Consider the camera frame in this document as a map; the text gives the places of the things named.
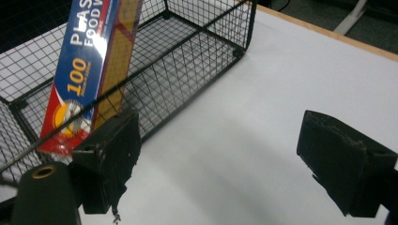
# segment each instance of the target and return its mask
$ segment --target black cable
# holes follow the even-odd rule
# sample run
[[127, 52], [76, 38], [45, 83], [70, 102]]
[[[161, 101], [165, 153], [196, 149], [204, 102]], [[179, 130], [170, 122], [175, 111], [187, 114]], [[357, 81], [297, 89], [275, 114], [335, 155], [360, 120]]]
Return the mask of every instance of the black cable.
[[281, 7], [280, 9], [278, 9], [277, 11], [281, 12], [282, 10], [284, 10], [287, 6], [289, 6], [290, 0], [287, 0], [286, 4], [284, 4], [283, 7]]

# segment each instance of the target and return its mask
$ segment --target sun logo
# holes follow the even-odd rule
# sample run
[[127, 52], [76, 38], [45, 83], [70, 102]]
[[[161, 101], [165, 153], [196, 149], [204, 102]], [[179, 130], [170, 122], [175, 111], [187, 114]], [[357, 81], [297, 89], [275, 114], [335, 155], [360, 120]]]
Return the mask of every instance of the sun logo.
[[[55, 110], [54, 114], [54, 128], [58, 128], [59, 126], [63, 125], [65, 122], [80, 112], [82, 107], [79, 103], [75, 101], [67, 101], [65, 104], [58, 106]], [[77, 133], [81, 132], [83, 119], [77, 118], [69, 123], [66, 127], [61, 129], [60, 134], [66, 138], [72, 138]]]

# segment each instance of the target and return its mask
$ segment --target wooden table edge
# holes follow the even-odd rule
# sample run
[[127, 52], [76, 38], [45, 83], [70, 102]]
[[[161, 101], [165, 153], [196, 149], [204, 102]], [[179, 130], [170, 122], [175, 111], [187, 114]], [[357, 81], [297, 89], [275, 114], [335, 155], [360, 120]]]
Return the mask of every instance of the wooden table edge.
[[266, 13], [268, 13], [270, 15], [279, 17], [279, 18], [281, 18], [283, 20], [286, 20], [286, 21], [289, 21], [291, 23], [303, 26], [303, 27], [305, 27], [307, 29], [313, 30], [313, 31], [315, 31], [315, 32], [317, 32], [319, 34], [325, 35], [325, 36], [330, 37], [330, 38], [337, 39], [337, 40], [342, 41], [344, 43], [347, 43], [347, 44], [350, 44], [350, 45], [355, 46], [357, 48], [363, 49], [363, 50], [365, 50], [367, 52], [375, 53], [375, 54], [381, 55], [383, 57], [386, 57], [386, 58], [388, 58], [390, 60], [398, 62], [398, 54], [379, 49], [379, 48], [377, 48], [375, 46], [365, 44], [363, 42], [357, 41], [357, 40], [352, 39], [350, 37], [342, 36], [340, 34], [332, 32], [330, 30], [327, 30], [327, 29], [324, 29], [322, 27], [319, 27], [319, 26], [316, 26], [316, 25], [301, 21], [299, 19], [293, 18], [291, 16], [285, 15], [285, 14], [283, 14], [281, 12], [272, 10], [270, 8], [267, 8], [267, 7], [263, 7], [263, 6], [257, 5], [257, 9], [260, 10], [260, 11], [266, 12]]

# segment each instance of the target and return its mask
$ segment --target white table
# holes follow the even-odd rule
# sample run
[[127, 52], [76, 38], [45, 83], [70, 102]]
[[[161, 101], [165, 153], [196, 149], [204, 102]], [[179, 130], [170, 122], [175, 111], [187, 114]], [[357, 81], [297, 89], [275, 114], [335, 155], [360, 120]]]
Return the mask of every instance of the white table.
[[296, 147], [309, 109], [398, 151], [397, 102], [396, 61], [258, 11], [244, 58], [144, 144], [120, 224], [383, 224], [344, 217]]

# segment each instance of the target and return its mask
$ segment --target red and blue box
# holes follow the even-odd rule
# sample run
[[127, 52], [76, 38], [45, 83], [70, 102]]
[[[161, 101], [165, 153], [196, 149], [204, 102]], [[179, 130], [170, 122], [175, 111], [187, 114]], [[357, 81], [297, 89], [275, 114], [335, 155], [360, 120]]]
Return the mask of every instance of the red and blue box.
[[[126, 79], [143, 0], [73, 0], [40, 138]], [[121, 107], [116, 92], [44, 142], [39, 152], [70, 155]]]

